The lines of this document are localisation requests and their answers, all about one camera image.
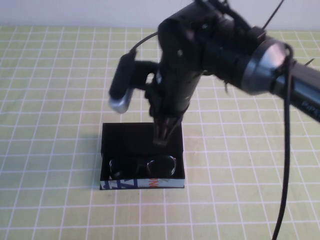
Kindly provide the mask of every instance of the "white wall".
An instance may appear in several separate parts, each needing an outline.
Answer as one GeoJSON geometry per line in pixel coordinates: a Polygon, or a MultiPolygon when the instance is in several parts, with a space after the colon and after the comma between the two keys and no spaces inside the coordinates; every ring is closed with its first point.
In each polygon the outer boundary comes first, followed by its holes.
{"type": "MultiPolygon", "coordinates": [[[[229,0],[262,26],[280,0],[229,0]]],[[[0,0],[0,25],[156,27],[192,0],[0,0]]],[[[269,29],[320,30],[320,0],[285,0],[269,29]]]]}

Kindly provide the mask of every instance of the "tabletop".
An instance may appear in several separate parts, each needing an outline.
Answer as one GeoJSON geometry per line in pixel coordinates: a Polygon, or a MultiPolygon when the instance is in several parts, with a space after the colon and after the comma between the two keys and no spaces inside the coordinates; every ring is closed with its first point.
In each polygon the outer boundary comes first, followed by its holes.
{"type": "MultiPolygon", "coordinates": [[[[102,123],[151,122],[136,90],[108,106],[119,58],[146,28],[0,26],[0,240],[269,240],[278,216],[283,101],[202,77],[183,119],[185,188],[99,190],[102,123]]],[[[320,69],[320,32],[271,31],[320,69]]],[[[158,61],[151,39],[138,59],[158,61]]],[[[320,236],[320,125],[291,108],[279,240],[320,236]]]]}

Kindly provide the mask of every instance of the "eyeglasses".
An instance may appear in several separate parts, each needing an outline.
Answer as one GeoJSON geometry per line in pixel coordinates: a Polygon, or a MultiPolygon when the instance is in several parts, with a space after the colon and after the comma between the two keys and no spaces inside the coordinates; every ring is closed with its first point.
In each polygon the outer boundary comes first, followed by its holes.
{"type": "Polygon", "coordinates": [[[170,178],[176,171],[177,161],[173,156],[119,157],[109,162],[110,176],[114,180],[137,178],[170,178]]]}

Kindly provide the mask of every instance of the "grid mat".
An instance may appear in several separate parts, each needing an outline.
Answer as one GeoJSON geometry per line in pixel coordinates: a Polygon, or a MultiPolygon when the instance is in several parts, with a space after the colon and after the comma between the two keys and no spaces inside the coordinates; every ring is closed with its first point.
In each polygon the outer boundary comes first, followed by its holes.
{"type": "MultiPolygon", "coordinates": [[[[0,26],[0,240],[269,240],[283,101],[203,77],[183,120],[184,189],[99,190],[101,126],[151,122],[143,93],[108,107],[119,57],[154,29],[0,26]]],[[[270,33],[320,68],[320,32],[270,33]]],[[[138,58],[157,61],[156,39],[138,58]]],[[[320,236],[320,125],[291,108],[280,240],[320,236]]]]}

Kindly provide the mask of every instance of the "white grid line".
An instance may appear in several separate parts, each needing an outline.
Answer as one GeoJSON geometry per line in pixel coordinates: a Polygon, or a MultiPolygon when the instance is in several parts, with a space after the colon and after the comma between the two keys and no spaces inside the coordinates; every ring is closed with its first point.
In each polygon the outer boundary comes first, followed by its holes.
{"type": "MultiPolygon", "coordinates": [[[[306,134],[306,136],[307,136],[307,138],[308,138],[308,141],[309,141],[309,143],[310,143],[310,145],[311,145],[311,148],[312,148],[314,157],[315,157],[315,159],[316,159],[316,161],[317,161],[317,163],[318,163],[318,166],[320,166],[320,162],[319,162],[318,156],[317,156],[316,153],[315,153],[313,144],[312,144],[312,142],[311,142],[311,140],[310,140],[310,137],[309,137],[308,131],[306,130],[305,124],[304,124],[304,122],[302,121],[300,112],[298,112],[298,116],[299,116],[299,119],[301,120],[303,130],[305,131],[305,134],[306,134]]],[[[308,199],[311,200],[309,191],[308,191],[308,189],[307,189],[307,187],[306,187],[306,184],[305,184],[305,180],[304,180],[303,175],[302,175],[301,170],[300,170],[299,163],[298,163],[297,161],[296,161],[296,164],[298,165],[298,168],[297,168],[297,169],[298,169],[299,175],[301,176],[301,179],[302,179],[302,182],[303,182],[303,186],[304,186],[304,188],[305,188],[305,192],[306,192],[306,194],[307,194],[307,196],[308,196],[308,199]]],[[[318,220],[317,213],[316,213],[316,211],[315,211],[315,207],[314,207],[314,205],[313,205],[312,203],[311,203],[311,208],[312,208],[314,217],[315,217],[315,219],[317,220],[317,225],[318,225],[319,230],[320,230],[320,222],[319,222],[319,220],[318,220]]]]}
{"type": "MultiPolygon", "coordinates": [[[[198,99],[198,107],[199,109],[201,109],[201,106],[200,106],[200,101],[199,101],[199,94],[198,94],[198,90],[196,89],[195,90],[195,94],[196,94],[196,97],[198,99]]],[[[207,154],[207,147],[206,147],[206,139],[205,139],[205,130],[204,130],[204,126],[203,126],[203,121],[202,121],[202,117],[201,117],[201,114],[200,114],[200,124],[201,124],[201,132],[202,132],[202,142],[203,142],[203,145],[204,145],[204,151],[205,151],[205,161],[206,161],[206,165],[207,167],[209,167],[209,161],[208,161],[208,154],[207,154]]],[[[208,168],[208,177],[209,177],[209,183],[210,185],[212,184],[212,181],[211,181],[211,173],[210,173],[210,168],[208,168]]],[[[214,218],[215,218],[215,221],[217,222],[217,225],[216,225],[216,231],[217,231],[217,234],[218,234],[218,239],[220,240],[221,237],[220,237],[220,231],[219,231],[219,226],[218,226],[218,216],[217,216],[217,211],[216,211],[216,205],[215,205],[215,196],[214,196],[214,191],[213,191],[213,188],[210,187],[210,191],[211,191],[211,197],[212,197],[212,205],[213,205],[213,210],[214,210],[214,218]]]]}
{"type": "MultiPolygon", "coordinates": [[[[256,106],[258,107],[258,103],[257,103],[257,101],[256,101],[256,97],[254,96],[253,99],[254,99],[254,102],[255,102],[256,106]]],[[[262,125],[263,132],[264,132],[265,137],[266,137],[266,140],[267,140],[266,142],[267,142],[267,144],[268,144],[268,148],[270,149],[270,152],[271,152],[271,157],[272,157],[273,164],[274,164],[274,166],[277,166],[277,163],[276,163],[276,160],[275,160],[275,157],[274,157],[274,151],[273,151],[273,149],[272,149],[272,147],[271,147],[271,145],[270,145],[269,138],[268,138],[268,134],[267,134],[267,131],[266,131],[265,126],[264,126],[264,124],[263,124],[263,119],[262,119],[261,114],[260,114],[260,110],[258,109],[257,112],[258,112],[260,121],[261,121],[261,123],[262,123],[261,125],[262,125]]],[[[277,174],[277,176],[278,176],[279,182],[281,183],[282,180],[281,180],[281,177],[280,177],[280,174],[279,174],[279,170],[278,170],[278,169],[276,169],[276,174],[277,174]]],[[[287,206],[286,206],[286,209],[287,209],[288,212],[289,212],[290,218],[293,220],[290,206],[287,205],[287,206]]],[[[294,228],[295,235],[296,235],[297,239],[299,240],[299,235],[298,235],[298,232],[297,232],[297,229],[296,229],[296,225],[295,225],[294,223],[293,223],[293,228],[294,228]]]]}
{"type": "MultiPolygon", "coordinates": [[[[91,44],[90,56],[91,56],[91,54],[92,54],[93,45],[94,45],[94,43],[92,42],[92,44],[91,44]]],[[[85,81],[85,87],[87,87],[87,84],[88,84],[88,80],[85,81]]],[[[83,100],[82,100],[81,110],[83,110],[83,108],[84,108],[85,94],[86,94],[86,88],[84,89],[84,94],[83,94],[83,100]]],[[[82,112],[80,112],[80,118],[79,118],[79,122],[78,122],[78,123],[80,123],[80,121],[81,121],[81,116],[82,116],[82,112]]],[[[76,137],[77,137],[77,138],[79,137],[79,132],[80,132],[79,130],[80,130],[80,125],[78,125],[78,129],[77,129],[77,133],[76,133],[76,137]]],[[[73,157],[72,157],[71,168],[73,168],[74,162],[75,162],[75,158],[76,158],[75,153],[76,153],[76,150],[77,150],[77,143],[78,143],[78,140],[76,139],[76,140],[75,140],[75,145],[74,145],[74,152],[73,152],[73,157]]],[[[68,188],[66,189],[66,195],[65,195],[65,201],[64,201],[64,208],[63,208],[63,213],[62,213],[61,226],[60,226],[60,231],[59,231],[59,240],[61,239],[61,236],[62,236],[62,227],[63,227],[64,222],[65,222],[66,205],[67,205],[67,201],[68,201],[69,187],[70,187],[72,175],[73,175],[73,173],[70,172],[70,174],[69,174],[69,179],[68,179],[68,188]]]]}
{"type": "MultiPolygon", "coordinates": [[[[218,111],[218,114],[219,114],[219,118],[220,118],[220,122],[222,123],[223,120],[222,120],[222,116],[221,116],[221,112],[218,111]]],[[[237,200],[237,206],[238,206],[238,211],[239,211],[239,215],[240,215],[240,219],[241,219],[241,222],[242,222],[242,230],[243,230],[243,234],[244,234],[244,239],[247,240],[247,234],[246,234],[246,229],[245,229],[245,225],[244,225],[244,220],[243,220],[243,216],[242,216],[242,212],[241,212],[241,208],[240,208],[240,204],[239,204],[239,196],[238,196],[238,192],[237,192],[237,187],[236,187],[236,181],[235,181],[235,176],[234,176],[234,173],[233,173],[233,170],[232,170],[232,164],[231,164],[231,159],[230,159],[230,155],[229,155],[229,151],[228,151],[228,144],[227,144],[227,139],[225,138],[226,134],[225,134],[225,129],[224,127],[222,126],[222,134],[224,136],[224,145],[225,145],[225,149],[227,150],[227,158],[228,158],[228,162],[229,162],[229,167],[230,167],[230,171],[231,171],[231,177],[232,177],[232,182],[233,182],[233,187],[234,187],[234,191],[235,191],[235,197],[236,197],[236,200],[237,200]]]]}
{"type": "MultiPolygon", "coordinates": [[[[27,45],[27,42],[24,44],[22,53],[24,52],[26,45],[27,45]]],[[[22,59],[22,53],[21,53],[21,55],[20,55],[20,58],[19,58],[18,62],[20,62],[21,59],[22,59]]],[[[13,76],[14,76],[15,74],[16,74],[16,70],[14,71],[14,73],[13,73],[13,75],[12,75],[12,79],[11,79],[11,83],[10,83],[10,84],[12,84],[13,76]]],[[[12,135],[11,135],[11,139],[10,139],[10,142],[9,142],[9,144],[8,144],[8,148],[7,148],[7,150],[6,150],[6,155],[9,153],[9,149],[10,149],[10,146],[11,146],[11,143],[12,143],[12,139],[13,139],[14,134],[15,134],[15,131],[16,131],[16,126],[17,126],[17,123],[18,123],[18,121],[19,121],[19,117],[20,117],[20,114],[18,114],[18,117],[17,117],[17,119],[16,119],[16,123],[15,123],[15,126],[14,126],[14,128],[13,128],[12,135]]],[[[31,147],[32,147],[32,143],[31,143],[31,145],[30,145],[30,147],[29,147],[29,151],[28,151],[29,154],[30,154],[30,151],[31,151],[31,147]]],[[[25,162],[25,164],[24,164],[24,170],[26,170],[26,168],[27,168],[28,159],[29,159],[29,158],[27,157],[26,162],[25,162]]],[[[1,167],[1,169],[0,169],[0,175],[2,175],[2,169],[3,169],[4,165],[5,165],[5,161],[6,161],[6,160],[7,160],[7,158],[4,157],[4,159],[3,159],[3,164],[2,164],[2,167],[1,167]]],[[[11,227],[12,220],[13,220],[13,218],[14,218],[15,207],[16,207],[17,202],[18,202],[18,197],[19,197],[20,190],[21,190],[21,187],[22,187],[24,174],[25,174],[25,173],[23,172],[23,173],[22,173],[22,176],[21,176],[21,180],[20,180],[20,183],[19,183],[19,188],[18,188],[17,193],[16,193],[16,196],[15,196],[15,200],[14,200],[14,204],[13,204],[13,209],[12,209],[11,216],[10,216],[9,223],[8,223],[8,229],[7,229],[6,232],[5,232],[5,237],[4,237],[4,239],[7,239],[7,237],[8,237],[9,228],[11,227]]]]}
{"type": "MultiPolygon", "coordinates": [[[[244,139],[245,139],[246,147],[249,150],[250,147],[249,147],[249,143],[248,143],[248,139],[247,139],[246,130],[245,130],[245,127],[243,125],[243,122],[242,122],[242,119],[241,119],[241,115],[240,115],[240,112],[239,112],[239,105],[238,105],[237,101],[235,101],[235,102],[236,102],[236,107],[238,108],[238,114],[239,114],[240,121],[241,121],[241,127],[242,127],[242,130],[243,130],[243,133],[244,133],[244,139]]],[[[250,156],[250,159],[253,159],[252,156],[251,156],[251,152],[250,151],[249,151],[249,156],[250,156]]],[[[253,169],[253,174],[254,174],[255,181],[256,181],[257,184],[259,184],[257,173],[256,173],[256,170],[255,170],[253,161],[251,161],[251,165],[253,167],[252,169],[253,169]]],[[[267,221],[268,220],[268,215],[267,215],[267,211],[266,211],[266,206],[263,203],[264,199],[263,199],[263,196],[262,196],[262,193],[261,193],[260,186],[258,186],[258,191],[259,191],[259,196],[260,196],[260,198],[262,200],[262,206],[263,206],[263,211],[264,211],[264,215],[265,215],[265,220],[267,221]]],[[[268,230],[269,230],[270,238],[272,238],[272,231],[271,231],[271,228],[270,228],[270,224],[268,224],[268,230]]]]}
{"type": "MultiPolygon", "coordinates": [[[[104,100],[105,99],[105,91],[103,91],[103,94],[102,94],[102,99],[104,100]]],[[[100,126],[99,126],[99,133],[102,132],[102,117],[103,117],[103,114],[102,114],[102,110],[103,110],[103,104],[101,105],[101,114],[100,114],[100,126]]],[[[85,240],[88,240],[88,235],[89,235],[89,225],[90,225],[90,216],[91,216],[91,208],[92,208],[92,198],[93,198],[93,193],[95,191],[95,180],[96,180],[96,168],[97,168],[97,161],[98,161],[98,158],[101,158],[100,155],[99,155],[99,143],[101,142],[100,139],[100,134],[98,135],[98,141],[97,141],[97,145],[96,145],[96,152],[97,154],[95,155],[95,160],[94,160],[94,168],[93,168],[93,177],[92,177],[92,185],[91,185],[91,192],[90,192],[90,204],[89,204],[89,211],[88,211],[88,220],[87,220],[87,226],[86,226],[86,233],[85,233],[85,240]]]]}

